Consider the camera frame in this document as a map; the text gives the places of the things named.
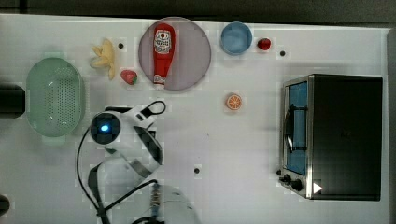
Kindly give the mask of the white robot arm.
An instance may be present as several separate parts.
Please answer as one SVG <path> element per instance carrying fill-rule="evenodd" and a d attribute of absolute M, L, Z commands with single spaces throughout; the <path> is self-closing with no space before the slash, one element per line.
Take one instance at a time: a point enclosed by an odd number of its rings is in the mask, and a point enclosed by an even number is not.
<path fill-rule="evenodd" d="M 101 224 L 202 224 L 179 189 L 151 177 L 163 164 L 153 115 L 109 106 L 92 119 L 90 136 L 108 153 L 88 177 Z"/>

